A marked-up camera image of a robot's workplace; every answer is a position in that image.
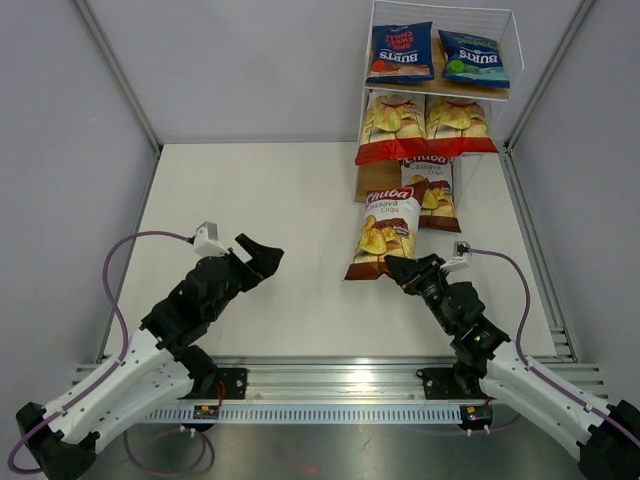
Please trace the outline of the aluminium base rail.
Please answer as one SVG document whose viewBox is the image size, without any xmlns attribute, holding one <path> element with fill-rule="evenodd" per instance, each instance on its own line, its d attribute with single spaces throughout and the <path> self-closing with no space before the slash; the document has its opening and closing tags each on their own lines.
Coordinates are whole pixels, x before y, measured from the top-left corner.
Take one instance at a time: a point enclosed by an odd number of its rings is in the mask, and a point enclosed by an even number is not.
<svg viewBox="0 0 640 480">
<path fill-rule="evenodd" d="M 489 397 L 426 398 L 416 371 L 450 367 L 449 357 L 211 357 L 222 371 L 243 379 L 223 401 L 184 397 L 137 423 L 457 424 L 465 407 L 506 405 Z M 606 400 L 595 365 L 566 358 L 539 363 Z"/>
</svg>

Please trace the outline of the left aluminium frame post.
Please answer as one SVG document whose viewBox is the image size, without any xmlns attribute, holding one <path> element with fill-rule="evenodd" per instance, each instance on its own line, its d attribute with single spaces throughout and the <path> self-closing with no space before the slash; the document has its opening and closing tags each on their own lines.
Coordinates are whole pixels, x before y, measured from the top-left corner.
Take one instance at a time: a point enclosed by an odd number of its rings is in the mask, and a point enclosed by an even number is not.
<svg viewBox="0 0 640 480">
<path fill-rule="evenodd" d="M 71 0 L 70 5 L 78 15 L 81 25 L 86 30 L 89 39 L 94 45 L 102 63 L 114 82 L 116 89 L 126 104 L 129 113 L 144 135 L 154 156 L 158 158 L 161 155 L 163 143 L 159 139 L 136 92 L 127 78 L 121 62 L 119 61 L 97 14 L 89 1 Z"/>
</svg>

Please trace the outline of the red Chuba bag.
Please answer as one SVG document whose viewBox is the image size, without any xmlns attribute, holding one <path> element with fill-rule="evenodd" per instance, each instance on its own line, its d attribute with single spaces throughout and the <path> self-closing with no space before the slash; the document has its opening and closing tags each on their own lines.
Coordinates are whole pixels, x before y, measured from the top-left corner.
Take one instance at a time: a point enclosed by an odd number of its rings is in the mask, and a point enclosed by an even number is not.
<svg viewBox="0 0 640 480">
<path fill-rule="evenodd" d="M 445 157 L 497 153 L 484 108 L 470 99 L 432 96 L 425 112 L 429 153 Z"/>
<path fill-rule="evenodd" d="M 425 154 L 425 110 L 424 95 L 371 91 L 367 97 L 355 164 L 361 166 Z"/>
</svg>

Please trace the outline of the right aluminium frame post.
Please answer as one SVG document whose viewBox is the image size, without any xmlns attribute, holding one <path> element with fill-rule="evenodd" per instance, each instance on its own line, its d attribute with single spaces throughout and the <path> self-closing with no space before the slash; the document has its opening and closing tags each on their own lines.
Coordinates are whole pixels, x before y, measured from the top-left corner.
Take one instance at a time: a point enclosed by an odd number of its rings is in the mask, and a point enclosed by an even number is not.
<svg viewBox="0 0 640 480">
<path fill-rule="evenodd" d="M 553 51 L 553 54 L 544 68 L 541 77 L 537 81 L 532 94 L 519 115 L 514 128 L 505 139 L 503 147 L 506 153 L 511 153 L 513 151 L 518 140 L 522 136 L 527 123 L 535 112 L 537 105 L 554 79 L 562 61 L 566 57 L 576 36 L 596 4 L 597 1 L 594 0 L 581 0 L 578 3 L 575 12 L 573 13 L 567 27 L 559 39 L 558 44 L 556 45 L 555 50 Z"/>
</svg>

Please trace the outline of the brown Chuba bag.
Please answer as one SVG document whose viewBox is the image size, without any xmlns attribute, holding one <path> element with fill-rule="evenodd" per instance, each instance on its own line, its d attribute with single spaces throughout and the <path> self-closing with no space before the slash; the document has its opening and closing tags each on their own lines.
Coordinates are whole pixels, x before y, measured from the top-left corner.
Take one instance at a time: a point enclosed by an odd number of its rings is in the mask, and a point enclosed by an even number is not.
<svg viewBox="0 0 640 480">
<path fill-rule="evenodd" d="M 460 233 L 454 196 L 454 166 L 456 157 L 436 155 L 416 156 L 400 161 L 403 186 L 426 185 L 419 227 Z"/>
<path fill-rule="evenodd" d="M 376 280 L 393 274 L 389 258 L 415 259 L 416 237 L 427 182 L 373 190 L 365 200 L 365 218 L 347 281 Z"/>
</svg>

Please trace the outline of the blue Burts spicy chilli bag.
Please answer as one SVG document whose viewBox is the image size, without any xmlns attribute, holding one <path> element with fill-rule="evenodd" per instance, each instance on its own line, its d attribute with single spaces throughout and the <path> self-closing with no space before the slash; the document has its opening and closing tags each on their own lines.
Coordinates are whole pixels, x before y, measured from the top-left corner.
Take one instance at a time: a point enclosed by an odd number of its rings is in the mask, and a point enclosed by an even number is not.
<svg viewBox="0 0 640 480">
<path fill-rule="evenodd" d="M 433 80 L 432 25 L 373 26 L 367 82 L 418 84 Z"/>
</svg>

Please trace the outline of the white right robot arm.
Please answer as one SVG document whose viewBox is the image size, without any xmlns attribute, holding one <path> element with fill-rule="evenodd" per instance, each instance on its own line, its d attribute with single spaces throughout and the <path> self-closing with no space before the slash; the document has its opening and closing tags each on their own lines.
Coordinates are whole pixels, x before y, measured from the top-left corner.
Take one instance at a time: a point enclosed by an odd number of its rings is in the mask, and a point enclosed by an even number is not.
<svg viewBox="0 0 640 480">
<path fill-rule="evenodd" d="M 639 476 L 639 410 L 612 405 L 575 386 L 525 354 L 484 314 L 470 282 L 451 283 L 451 263 L 436 254 L 391 256 L 387 267 L 404 293 L 419 296 L 455 352 L 454 384 L 466 396 L 480 392 L 525 417 L 561 445 L 587 479 Z"/>
</svg>

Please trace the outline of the blue Burts sea salt bag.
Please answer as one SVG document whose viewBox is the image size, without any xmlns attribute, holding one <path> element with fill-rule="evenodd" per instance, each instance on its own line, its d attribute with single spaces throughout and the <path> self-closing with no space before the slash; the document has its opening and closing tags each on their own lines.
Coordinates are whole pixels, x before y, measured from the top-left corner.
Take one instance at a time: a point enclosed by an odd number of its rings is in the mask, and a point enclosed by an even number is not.
<svg viewBox="0 0 640 480">
<path fill-rule="evenodd" d="M 441 76 L 452 82 L 509 89 L 510 80 L 495 40 L 439 30 L 446 62 Z"/>
</svg>

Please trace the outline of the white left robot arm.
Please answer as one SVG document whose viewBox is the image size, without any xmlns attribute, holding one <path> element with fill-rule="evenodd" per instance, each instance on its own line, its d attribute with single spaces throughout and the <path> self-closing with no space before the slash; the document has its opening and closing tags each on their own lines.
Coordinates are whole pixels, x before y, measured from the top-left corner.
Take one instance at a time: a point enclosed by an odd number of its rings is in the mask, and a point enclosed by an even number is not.
<svg viewBox="0 0 640 480">
<path fill-rule="evenodd" d="M 206 226 L 179 239 L 192 245 L 198 262 L 138 329 L 122 332 L 120 352 L 57 399 L 17 412 L 22 437 L 7 460 L 11 471 L 25 472 L 15 457 L 26 448 L 46 478 L 78 479 L 116 437 L 165 403 L 224 397 L 217 365 L 196 342 L 238 294 L 276 273 L 284 252 L 239 234 L 250 256 L 243 261 Z"/>
</svg>

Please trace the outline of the aluminium frame post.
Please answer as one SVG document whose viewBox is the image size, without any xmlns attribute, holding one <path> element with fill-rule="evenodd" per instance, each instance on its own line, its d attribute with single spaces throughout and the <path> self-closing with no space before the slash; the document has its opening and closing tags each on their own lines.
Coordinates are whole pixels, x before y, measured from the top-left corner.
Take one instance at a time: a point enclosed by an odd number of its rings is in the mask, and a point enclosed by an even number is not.
<svg viewBox="0 0 640 480">
<path fill-rule="evenodd" d="M 581 0 L 578 3 L 575 12 L 573 13 L 567 27 L 559 39 L 558 44 L 556 45 L 555 50 L 553 51 L 553 54 L 544 68 L 541 77 L 537 81 L 532 94 L 519 115 L 514 128 L 505 139 L 503 147 L 506 153 L 511 153 L 513 151 L 518 140 L 522 136 L 527 123 L 535 112 L 537 105 L 554 79 L 562 61 L 566 57 L 576 36 L 596 4 L 597 1 L 594 0 Z"/>
<path fill-rule="evenodd" d="M 136 92 L 127 78 L 121 62 L 119 61 L 97 14 L 89 1 L 71 0 L 70 5 L 78 15 L 81 25 L 86 30 L 89 39 L 94 45 L 102 63 L 114 82 L 116 89 L 126 104 L 129 113 L 144 135 L 154 156 L 158 158 L 161 155 L 163 143 L 159 139 Z"/>
</svg>

